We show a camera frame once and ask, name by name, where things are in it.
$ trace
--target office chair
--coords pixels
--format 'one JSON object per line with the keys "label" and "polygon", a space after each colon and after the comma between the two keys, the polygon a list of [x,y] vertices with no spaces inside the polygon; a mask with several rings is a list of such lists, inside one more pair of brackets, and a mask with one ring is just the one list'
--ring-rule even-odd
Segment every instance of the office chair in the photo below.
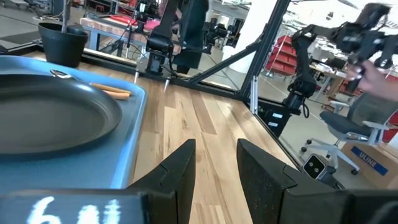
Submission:
{"label": "office chair", "polygon": [[390,117],[398,110],[398,102],[393,102],[363,93],[350,107],[337,101],[331,101],[331,105],[349,108],[347,117],[334,112],[323,111],[320,117],[327,124],[331,132],[338,140],[334,144],[328,144],[317,139],[308,139],[302,152],[307,148],[327,151],[326,158],[332,159],[334,167],[338,167],[338,158],[346,161],[354,169],[352,174],[356,175],[359,167],[338,148],[340,141],[353,144],[377,145],[382,142],[384,130],[388,130]]}

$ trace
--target display screen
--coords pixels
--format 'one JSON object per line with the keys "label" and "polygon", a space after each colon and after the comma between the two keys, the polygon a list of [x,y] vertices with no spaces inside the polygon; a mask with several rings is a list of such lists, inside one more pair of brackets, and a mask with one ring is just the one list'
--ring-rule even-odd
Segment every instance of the display screen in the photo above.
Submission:
{"label": "display screen", "polygon": [[2,224],[141,224],[138,195],[23,192],[0,199]]}

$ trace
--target workbench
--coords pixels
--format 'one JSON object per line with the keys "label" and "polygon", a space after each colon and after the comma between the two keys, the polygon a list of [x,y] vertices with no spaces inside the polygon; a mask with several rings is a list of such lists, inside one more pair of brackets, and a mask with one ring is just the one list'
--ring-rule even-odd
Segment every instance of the workbench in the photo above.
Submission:
{"label": "workbench", "polygon": [[[44,58],[42,52],[28,57]],[[80,70],[133,82],[134,76],[87,63]],[[236,142],[248,139],[294,167],[241,101],[139,78],[147,106],[131,167],[130,183],[146,175],[187,139],[196,139],[196,184],[190,223],[252,223],[239,180]]]}
{"label": "workbench", "polygon": [[315,96],[314,100],[317,101],[319,99],[319,96],[325,91],[325,89],[328,86],[331,79],[333,79],[333,83],[331,84],[330,90],[328,91],[327,95],[334,96],[338,92],[339,87],[343,83],[345,78],[336,75],[335,72],[328,72],[328,71],[321,70],[314,65],[310,65],[310,68],[314,69],[318,73],[322,73],[325,75],[325,81],[322,83],[321,88],[318,91],[317,95]]}
{"label": "workbench", "polygon": [[[112,23],[117,23],[121,24],[123,26],[127,26],[127,24],[119,21],[115,21],[110,17],[103,18],[103,21],[108,21]],[[105,22],[100,22],[94,19],[90,19],[87,17],[81,18],[80,19],[80,24],[84,27],[85,30],[88,30],[91,32],[90,34],[90,39],[89,39],[89,48],[91,50],[98,50],[100,46],[100,36],[104,35],[107,37],[114,38],[116,40],[120,39],[120,36],[122,36],[121,41],[123,41],[125,44],[128,41],[129,38],[129,32],[125,31],[125,28],[120,28],[117,26],[112,26],[111,24],[105,23]],[[173,34],[173,40],[178,41],[177,35]],[[138,44],[142,47],[146,46],[147,43],[147,36],[144,34],[139,34],[139,33],[133,33],[131,36],[131,43],[132,44]],[[175,44],[174,45],[174,52],[173,54],[179,54],[181,52],[181,46]]]}

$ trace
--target wooden handle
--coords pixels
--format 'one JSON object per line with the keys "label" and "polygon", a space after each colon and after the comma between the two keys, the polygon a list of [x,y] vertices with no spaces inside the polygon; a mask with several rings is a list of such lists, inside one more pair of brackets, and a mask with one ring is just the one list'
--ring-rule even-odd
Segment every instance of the wooden handle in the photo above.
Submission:
{"label": "wooden handle", "polygon": [[116,100],[128,100],[130,95],[128,93],[116,93],[113,91],[107,91],[103,90],[105,93],[109,94],[109,96],[112,96],[112,98]]}
{"label": "wooden handle", "polygon": [[110,87],[110,86],[102,85],[102,84],[98,84],[98,83],[93,83],[93,87],[99,88],[101,90],[112,91],[112,92],[115,92],[115,93],[127,93],[129,96],[131,95],[130,91],[122,90],[122,89],[119,89],[119,88]]}

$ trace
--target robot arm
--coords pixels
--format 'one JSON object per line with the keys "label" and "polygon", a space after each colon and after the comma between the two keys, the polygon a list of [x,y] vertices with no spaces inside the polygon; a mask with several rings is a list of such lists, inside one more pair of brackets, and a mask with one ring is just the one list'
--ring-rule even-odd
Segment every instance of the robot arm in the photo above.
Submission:
{"label": "robot arm", "polygon": [[[390,7],[370,3],[365,6],[354,23],[345,22],[334,28],[309,25],[296,32],[292,37],[292,44],[297,54],[297,78],[289,85],[290,94],[283,103],[294,109],[299,109],[302,105],[306,107],[305,99],[314,94],[317,83],[310,74],[308,47],[317,36],[326,37],[336,44],[337,49],[349,54],[348,63],[359,67],[363,61],[381,50],[382,55],[374,64],[377,67],[390,68],[392,55],[398,54],[398,35],[385,35],[378,30],[371,30],[389,11]],[[358,83],[359,80],[350,82],[346,90],[354,91]]]}

